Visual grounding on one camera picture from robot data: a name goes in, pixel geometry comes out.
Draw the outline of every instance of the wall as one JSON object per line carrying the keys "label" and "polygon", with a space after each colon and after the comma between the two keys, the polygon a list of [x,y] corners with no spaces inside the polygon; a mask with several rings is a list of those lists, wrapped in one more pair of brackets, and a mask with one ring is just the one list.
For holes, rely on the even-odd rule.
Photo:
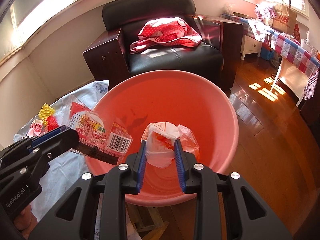
{"label": "wall", "polygon": [[0,83],[0,145],[10,145],[13,135],[39,113],[41,106],[53,102],[30,59],[22,60]]}
{"label": "wall", "polygon": [[309,32],[311,45],[320,51],[320,19],[312,6],[309,6]]}
{"label": "wall", "polygon": [[[254,15],[255,0],[194,0],[200,14],[219,16],[228,3],[234,11]],[[102,7],[92,9],[69,21],[30,54],[35,70],[55,98],[93,79],[82,52],[103,32]]]}
{"label": "wall", "polygon": [[95,8],[63,25],[30,54],[55,98],[93,79],[82,52],[105,31],[101,11]]}
{"label": "wall", "polygon": [[298,26],[299,26],[300,38],[305,40],[307,38],[308,27],[299,22],[298,22]]}
{"label": "wall", "polygon": [[[101,11],[112,0],[79,0],[47,21],[0,67],[0,145],[44,103],[92,80],[82,52],[105,30]],[[196,12],[219,16],[228,3],[254,15],[256,0],[194,0]]]}

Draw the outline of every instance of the white plastic bag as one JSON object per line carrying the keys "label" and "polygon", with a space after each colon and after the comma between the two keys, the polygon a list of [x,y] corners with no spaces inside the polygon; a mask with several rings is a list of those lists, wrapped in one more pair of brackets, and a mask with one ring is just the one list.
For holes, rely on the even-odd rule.
{"label": "white plastic bag", "polygon": [[233,7],[235,4],[233,3],[227,3],[224,8],[223,8],[223,13],[228,14],[228,15],[234,15],[233,14]]}
{"label": "white plastic bag", "polygon": [[146,141],[146,157],[149,164],[164,169],[174,159],[174,142],[180,139],[184,151],[193,153],[199,159],[199,145],[192,131],[181,124],[170,122],[150,123],[141,141]]}

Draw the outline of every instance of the checkered tablecloth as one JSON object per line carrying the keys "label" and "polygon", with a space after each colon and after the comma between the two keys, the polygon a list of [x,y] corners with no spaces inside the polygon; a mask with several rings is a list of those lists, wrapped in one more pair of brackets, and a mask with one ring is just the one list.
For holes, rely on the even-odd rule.
{"label": "checkered tablecloth", "polygon": [[309,99],[313,97],[319,74],[317,70],[320,66],[320,62],[316,58],[312,57],[309,52],[294,41],[258,20],[248,20],[227,14],[222,14],[221,18],[243,23],[244,35],[268,44],[279,55],[308,76],[308,85],[304,88],[304,98]]}
{"label": "checkered tablecloth", "polygon": [[237,16],[222,14],[221,18],[243,24],[243,34],[270,45],[274,29],[258,20],[248,20]]}

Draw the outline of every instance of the white drawer cabinet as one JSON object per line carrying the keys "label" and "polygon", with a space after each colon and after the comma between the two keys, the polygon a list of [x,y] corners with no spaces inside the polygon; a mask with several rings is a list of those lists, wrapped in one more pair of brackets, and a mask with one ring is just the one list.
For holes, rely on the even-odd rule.
{"label": "white drawer cabinet", "polygon": [[258,53],[260,57],[262,42],[256,41],[249,36],[243,35],[241,45],[241,60],[244,60],[244,56],[251,53]]}

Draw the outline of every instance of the plastic bag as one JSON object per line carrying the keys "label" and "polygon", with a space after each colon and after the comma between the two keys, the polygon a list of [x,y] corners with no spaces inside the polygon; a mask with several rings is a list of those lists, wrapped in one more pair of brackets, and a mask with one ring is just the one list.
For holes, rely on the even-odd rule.
{"label": "plastic bag", "polygon": [[228,14],[228,15],[234,15],[233,14],[233,7],[235,4],[233,3],[227,3],[224,8],[223,8],[223,13]]}
{"label": "plastic bag", "polygon": [[27,136],[29,136],[30,138],[33,136],[39,136],[41,133],[42,124],[43,124],[42,120],[38,120],[38,119],[33,120],[30,125],[30,129],[27,133]]}
{"label": "plastic bag", "polygon": [[151,165],[164,169],[174,159],[174,142],[180,139],[184,151],[193,153],[199,160],[199,145],[192,131],[181,124],[175,126],[169,122],[150,123],[145,129],[141,141],[146,141],[146,157]]}
{"label": "plastic bag", "polygon": [[78,132],[79,144],[70,151],[117,165],[127,153],[133,139],[121,121],[102,120],[75,96],[71,96],[62,123]]}

